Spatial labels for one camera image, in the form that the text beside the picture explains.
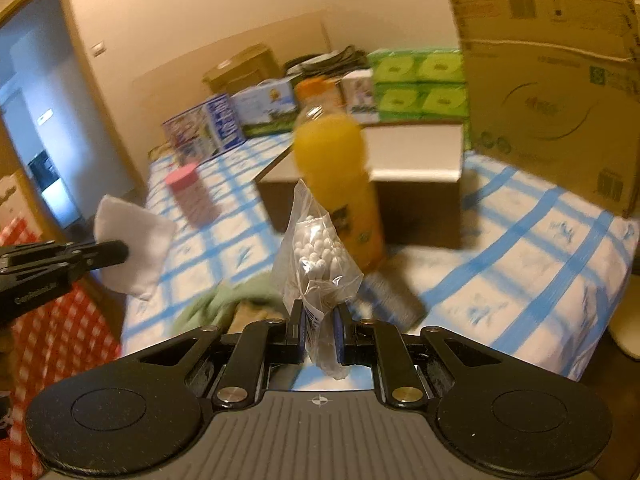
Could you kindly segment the wooden headboard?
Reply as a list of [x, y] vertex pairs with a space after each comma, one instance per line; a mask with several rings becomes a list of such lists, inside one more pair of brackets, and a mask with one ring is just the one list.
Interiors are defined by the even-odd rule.
[[203, 102], [215, 90], [209, 83], [228, 74], [257, 50], [271, 52], [273, 64], [283, 65], [304, 54], [329, 50], [324, 26], [326, 12], [312, 11], [258, 26], [192, 50], [137, 77], [132, 94], [140, 114], [138, 133], [145, 135], [142, 160], [166, 140], [162, 123], [183, 110]]

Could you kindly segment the bag of cotton swabs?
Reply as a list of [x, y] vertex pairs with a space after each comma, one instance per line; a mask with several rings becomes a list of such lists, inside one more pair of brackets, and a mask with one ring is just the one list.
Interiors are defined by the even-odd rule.
[[334, 379], [348, 376], [338, 362], [333, 309], [356, 297], [363, 274], [337, 235], [329, 213], [304, 181], [294, 186], [288, 227], [274, 259], [271, 279], [292, 311], [305, 315], [305, 350], [311, 363]]

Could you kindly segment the large cardboard shipping box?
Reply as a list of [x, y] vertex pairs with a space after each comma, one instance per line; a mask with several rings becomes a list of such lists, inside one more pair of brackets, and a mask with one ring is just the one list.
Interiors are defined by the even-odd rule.
[[449, 0], [480, 153], [628, 218], [639, 194], [634, 0]]

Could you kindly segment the tan stocking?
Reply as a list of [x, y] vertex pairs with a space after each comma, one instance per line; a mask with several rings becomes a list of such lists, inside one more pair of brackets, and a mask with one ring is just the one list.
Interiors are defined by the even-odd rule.
[[250, 323], [270, 320], [286, 320], [288, 315], [282, 306], [273, 304], [258, 304], [250, 300], [240, 301], [234, 309], [228, 334], [242, 333]]

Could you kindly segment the orange juice bottle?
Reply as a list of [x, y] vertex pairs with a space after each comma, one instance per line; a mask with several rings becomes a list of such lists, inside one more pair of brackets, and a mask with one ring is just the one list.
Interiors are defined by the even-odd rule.
[[367, 273], [384, 259], [385, 244], [362, 128], [344, 111], [332, 80], [305, 79], [296, 84], [295, 94], [300, 112], [293, 154], [299, 174], [349, 255]]

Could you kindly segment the cow picture milk box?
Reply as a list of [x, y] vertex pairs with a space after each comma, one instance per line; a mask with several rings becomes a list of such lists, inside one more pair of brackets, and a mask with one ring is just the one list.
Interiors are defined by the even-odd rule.
[[292, 130], [298, 115], [294, 80], [267, 79], [231, 97], [244, 136], [257, 138]]

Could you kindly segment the pink patterned canister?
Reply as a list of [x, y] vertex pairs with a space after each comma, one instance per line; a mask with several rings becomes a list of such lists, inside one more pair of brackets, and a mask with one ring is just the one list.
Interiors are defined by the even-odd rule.
[[218, 218], [220, 209], [209, 195], [198, 174], [198, 166], [193, 162], [172, 170], [164, 182], [191, 226], [204, 228]]

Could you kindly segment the blue milk carton box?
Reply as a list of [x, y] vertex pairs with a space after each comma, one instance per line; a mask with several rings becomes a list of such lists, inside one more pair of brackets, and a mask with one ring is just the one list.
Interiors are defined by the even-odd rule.
[[162, 123], [180, 166], [199, 165], [245, 142], [232, 99], [218, 93]]

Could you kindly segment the red checkered cloth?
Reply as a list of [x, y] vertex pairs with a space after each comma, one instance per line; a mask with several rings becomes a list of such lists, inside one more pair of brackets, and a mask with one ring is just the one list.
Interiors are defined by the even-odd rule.
[[44, 388], [117, 359], [120, 344], [85, 289], [28, 312], [11, 327], [13, 387], [1, 390], [1, 477], [37, 479], [42, 467], [29, 443], [26, 410]]

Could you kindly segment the brown open cardboard box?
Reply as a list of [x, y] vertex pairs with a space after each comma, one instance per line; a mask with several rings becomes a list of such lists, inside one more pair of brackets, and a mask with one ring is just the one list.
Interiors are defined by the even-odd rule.
[[459, 249], [463, 125], [443, 120], [398, 122], [368, 125], [363, 134], [384, 240]]

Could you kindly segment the white product box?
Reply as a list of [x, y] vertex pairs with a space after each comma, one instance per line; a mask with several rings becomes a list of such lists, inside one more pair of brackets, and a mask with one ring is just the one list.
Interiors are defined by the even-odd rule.
[[360, 124], [380, 121], [374, 98], [373, 70], [353, 70], [340, 80], [346, 112]]

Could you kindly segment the green fluffy towel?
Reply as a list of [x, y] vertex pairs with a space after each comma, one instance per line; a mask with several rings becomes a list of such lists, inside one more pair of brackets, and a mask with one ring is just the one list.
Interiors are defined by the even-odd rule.
[[238, 284], [220, 282], [189, 304], [175, 319], [171, 333], [180, 335], [194, 328], [217, 326], [224, 334], [231, 324], [235, 306], [242, 300], [282, 306], [282, 295], [272, 286], [269, 273], [261, 273]]

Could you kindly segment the brown cardboard box behind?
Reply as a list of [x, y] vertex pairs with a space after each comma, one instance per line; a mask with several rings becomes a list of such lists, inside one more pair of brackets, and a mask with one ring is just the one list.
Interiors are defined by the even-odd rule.
[[254, 44], [217, 64], [203, 75], [203, 84], [213, 94], [233, 96], [246, 88], [283, 75], [270, 47]]

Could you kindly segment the green tissue pack bundle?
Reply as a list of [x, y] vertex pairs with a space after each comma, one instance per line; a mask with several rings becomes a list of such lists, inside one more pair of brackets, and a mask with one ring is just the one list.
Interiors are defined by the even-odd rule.
[[462, 54], [457, 49], [378, 49], [368, 54], [382, 122], [469, 117]]

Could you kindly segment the brown patterned knit sock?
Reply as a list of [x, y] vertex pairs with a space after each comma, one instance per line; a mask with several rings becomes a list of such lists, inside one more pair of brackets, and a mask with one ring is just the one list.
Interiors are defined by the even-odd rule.
[[405, 279], [386, 266], [364, 276], [349, 309], [357, 320], [387, 322], [403, 333], [413, 330], [426, 315], [426, 307]]

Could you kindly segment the blue checkered bed sheet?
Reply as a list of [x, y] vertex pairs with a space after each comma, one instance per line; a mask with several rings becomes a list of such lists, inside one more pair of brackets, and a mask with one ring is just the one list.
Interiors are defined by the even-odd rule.
[[[254, 180], [290, 142], [249, 140], [200, 167], [222, 209], [205, 229], [186, 223], [168, 190], [172, 158], [152, 163], [145, 206], [177, 233], [154, 296], [127, 304], [125, 352], [168, 338], [206, 289], [271, 268], [281, 239]], [[427, 324], [578, 379], [624, 296], [638, 222], [484, 156], [466, 154], [463, 177], [462, 248], [406, 246], [388, 258], [426, 305]]]

